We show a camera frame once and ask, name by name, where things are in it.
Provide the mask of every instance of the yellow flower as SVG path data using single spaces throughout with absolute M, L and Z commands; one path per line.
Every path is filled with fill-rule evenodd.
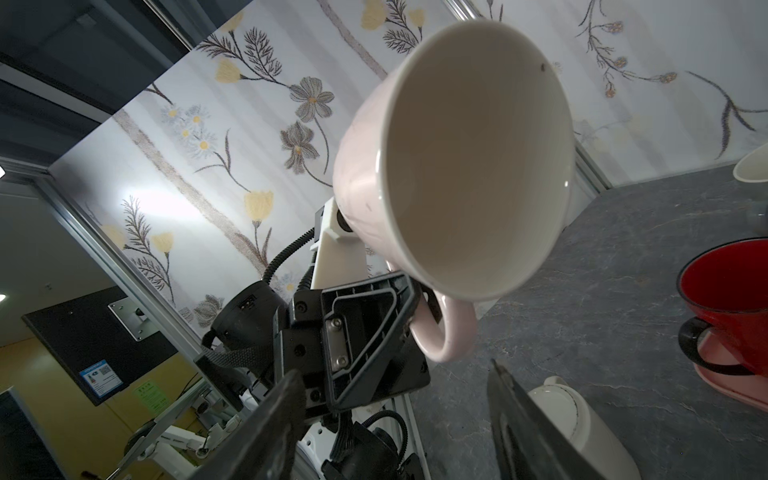
M 216 81 L 223 84 L 233 84 L 240 80 L 240 69 L 229 58 L 223 58 L 219 61 L 219 68 L 216 70 Z
M 155 246 L 155 248 L 165 253 L 166 255 L 168 255 L 170 249 L 174 247 L 173 232 L 165 232 L 158 235 L 153 235 L 150 237 L 150 240 L 152 240 L 152 244 Z
M 366 0 L 366 8 L 362 11 L 360 26 L 365 30 L 376 30 L 386 20 L 386 7 L 382 0 Z
M 240 25 L 240 22 L 243 21 L 243 11 L 240 10 L 238 13 L 235 14 L 232 18 L 224 22 L 224 25 L 221 25 L 221 28 L 219 30 L 221 31 L 233 31 L 235 28 L 237 28 L 238 25 Z
M 275 194 L 271 191 L 245 194 L 245 211 L 254 222 L 260 222 L 270 215 Z
M 120 250 L 123 250 L 123 247 L 125 247 L 126 244 L 125 232 L 123 229 L 115 225 L 102 225 L 101 231 L 104 232 L 104 235 L 106 235 L 109 240 L 112 240 L 112 243 L 114 243 Z
M 414 10 L 411 10 L 408 12 L 408 18 L 411 19 L 411 22 L 413 22 L 414 25 L 416 25 L 417 28 L 421 28 L 424 26 L 424 8 L 416 8 Z

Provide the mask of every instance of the wallpaper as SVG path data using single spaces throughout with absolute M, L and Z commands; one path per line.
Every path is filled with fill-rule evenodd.
M 732 162 L 768 141 L 765 2 L 475 4 L 550 59 L 574 134 L 616 185 Z M 454 21 L 440 0 L 255 0 L 51 172 L 201 334 L 313 226 L 368 93 Z M 574 195 L 588 203 L 587 190 Z M 283 297 L 309 259 L 303 248 L 277 271 Z M 368 261 L 369 274 L 384 271 L 370 250 Z
M 358 106 L 454 21 L 440 2 L 354 6 L 249 4 L 51 168 L 198 335 L 314 226 Z M 304 247 L 272 287 L 289 299 L 309 261 Z
M 474 0 L 559 74 L 615 186 L 733 163 L 768 141 L 768 3 Z

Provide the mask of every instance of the pink saucer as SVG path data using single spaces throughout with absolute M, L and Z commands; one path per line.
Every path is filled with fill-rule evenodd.
M 709 332 L 699 345 L 701 357 L 711 363 L 720 365 L 738 363 L 733 355 L 726 350 L 717 335 Z M 694 365 L 696 373 L 704 382 L 709 383 L 715 390 L 768 412 L 768 378 L 764 376 L 733 376 L 711 372 L 703 367 Z

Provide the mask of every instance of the mug rim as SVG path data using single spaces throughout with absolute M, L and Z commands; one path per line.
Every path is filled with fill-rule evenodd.
M 742 183 L 745 183 L 745 184 L 765 184 L 766 182 L 768 182 L 768 177 L 765 177 L 765 178 L 762 178 L 762 179 L 759 179 L 759 180 L 751 180 L 751 179 L 748 179 L 748 178 L 744 178 L 744 177 L 742 177 L 741 175 L 739 175 L 737 173 L 737 171 L 739 170 L 740 167 L 743 167 L 743 165 L 747 161 L 751 160 L 751 158 L 753 156 L 755 156 L 755 154 L 757 154 L 758 152 L 762 153 L 763 149 L 768 150 L 768 143 L 760 145 L 758 148 L 752 150 L 750 153 L 748 153 L 744 157 L 742 157 L 741 160 L 737 161 L 736 165 L 733 166 L 733 178 L 735 178 L 739 182 L 742 182 Z
M 685 300 L 685 302 L 690 304 L 690 305 L 697 306 L 697 307 L 701 308 L 702 310 L 707 310 L 707 311 L 710 311 L 710 312 L 717 312 L 717 313 L 761 313 L 761 312 L 768 311 L 768 306 L 765 306 L 765 307 L 762 307 L 762 308 L 759 308 L 759 309 L 752 309 L 752 310 L 722 310 L 722 309 L 717 309 L 717 308 L 710 308 L 708 306 L 701 305 L 700 303 L 696 303 L 693 300 L 691 300 L 690 298 L 688 298 L 688 296 L 683 292 L 683 287 L 682 287 L 683 275 L 688 270 L 688 267 L 693 265 L 693 263 L 696 260 L 699 260 L 701 257 L 703 257 L 704 255 L 707 255 L 709 252 L 713 252 L 713 251 L 718 250 L 718 249 L 720 249 L 722 247 L 727 247 L 727 246 L 733 245 L 735 243 L 753 242 L 753 241 L 756 241 L 756 240 L 768 241 L 768 237 L 743 238 L 741 240 L 734 240 L 732 242 L 722 243 L 721 245 L 717 245 L 716 247 L 712 247 L 709 250 L 705 250 L 704 252 L 699 253 L 694 258 L 689 260 L 688 263 L 686 263 L 685 266 L 677 274 L 677 282 L 676 282 L 676 284 L 677 284 L 677 293 L 680 294 L 680 298 Z
M 476 20 L 469 20 L 466 22 L 458 22 L 453 25 L 450 25 L 448 27 L 443 28 L 442 30 L 438 31 L 431 37 L 424 40 L 406 59 L 401 63 L 399 70 L 397 71 L 397 77 L 394 79 L 393 85 L 392 85 L 392 98 L 396 98 L 400 92 L 403 89 L 403 85 L 406 82 L 406 79 L 409 78 L 410 73 L 412 72 L 413 68 L 415 67 L 417 61 L 423 56 L 426 55 L 426 52 L 429 51 L 429 49 L 436 43 L 443 40 L 443 38 L 448 37 L 450 35 L 454 35 L 456 31 L 461 30 L 472 30 L 475 28 L 494 28 L 497 31 L 503 31 L 505 34 L 516 34 L 519 35 L 524 41 L 528 43 L 528 46 L 532 47 L 534 50 L 536 50 L 543 59 L 547 62 L 549 65 L 550 62 L 544 55 L 544 53 L 541 51 L 540 48 L 536 46 L 536 44 L 533 43 L 533 41 L 528 38 L 526 34 L 524 34 L 522 31 L 518 30 L 515 27 L 512 27 L 510 25 L 506 24 L 500 24 L 497 22 L 490 22 L 489 20 L 480 18 Z M 568 115 L 570 118 L 571 116 L 571 106 L 568 104 L 568 98 L 565 95 L 565 91 L 563 90 L 562 83 L 560 81 L 557 82 L 557 86 L 559 88 L 559 91 L 561 92 L 562 98 L 564 100 L 564 106 L 565 109 L 568 111 Z M 536 268 L 531 269 L 530 272 L 525 272 L 523 275 L 521 275 L 518 278 L 518 281 L 515 282 L 515 284 L 508 284 L 506 286 L 503 286 L 502 288 L 498 288 L 492 292 L 490 292 L 487 295 L 484 295 L 482 297 L 475 297 L 475 296 L 467 296 L 463 295 L 459 292 L 454 291 L 452 287 L 446 288 L 447 285 L 445 285 L 442 282 L 436 281 L 436 278 L 429 274 L 415 259 L 413 256 L 413 253 L 410 251 L 410 249 L 406 246 L 405 239 L 402 236 L 402 232 L 397 227 L 396 219 L 394 218 L 394 213 L 392 212 L 392 201 L 389 196 L 389 193 L 387 189 L 385 188 L 385 185 L 388 182 L 387 178 L 387 169 L 386 169 L 386 162 L 387 162 L 387 145 L 386 145 L 386 139 L 389 137 L 389 130 L 392 125 L 392 116 L 394 115 L 395 106 L 397 105 L 396 101 L 390 101 L 389 104 L 386 106 L 386 110 L 384 112 L 383 116 L 383 126 L 381 130 L 379 131 L 379 152 L 378 157 L 376 158 L 376 188 L 379 191 L 379 196 L 383 200 L 383 211 L 384 211 L 384 219 L 387 226 L 387 229 L 389 232 L 394 236 L 394 238 L 397 240 L 395 244 L 395 248 L 398 250 L 398 253 L 400 254 L 401 258 L 408 261 L 409 265 L 399 265 L 399 267 L 407 267 L 410 270 L 414 270 L 414 273 L 416 273 L 417 277 L 420 277 L 420 280 L 423 280 L 428 285 L 432 286 L 436 291 L 439 291 L 440 293 L 450 296 L 451 298 L 457 299 L 457 300 L 466 300 L 470 302 L 475 301 L 483 301 L 483 300 L 491 300 L 499 298 L 500 296 L 504 296 L 507 293 L 510 293 L 511 291 L 517 289 L 520 287 L 520 285 L 527 282 L 541 267 L 541 262 L 536 266 Z M 563 219 L 565 218 L 566 213 L 568 212 L 568 203 L 570 202 L 571 198 L 571 189 L 572 189 L 572 177 L 573 177 L 573 166 L 572 164 L 569 164 L 568 167 L 568 186 L 564 187 L 566 190 L 566 194 L 564 195 L 564 199 L 561 202 L 561 212 L 558 215 L 559 224 L 562 225 Z M 559 233 L 561 230 L 558 231 L 558 234 L 555 234 L 552 236 L 552 238 L 549 240 L 549 244 L 547 245 L 547 248 L 544 250 L 545 255 L 543 255 L 543 258 L 541 261 L 547 259 L 549 254 L 552 252 L 552 249 L 554 248 L 554 245 L 557 243 L 558 238 L 560 237 Z

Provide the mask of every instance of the green label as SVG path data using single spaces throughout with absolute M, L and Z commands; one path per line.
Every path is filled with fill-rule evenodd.
M 168 408 L 170 402 L 160 387 L 149 381 L 134 390 L 134 394 L 141 400 L 152 415 L 158 415 Z

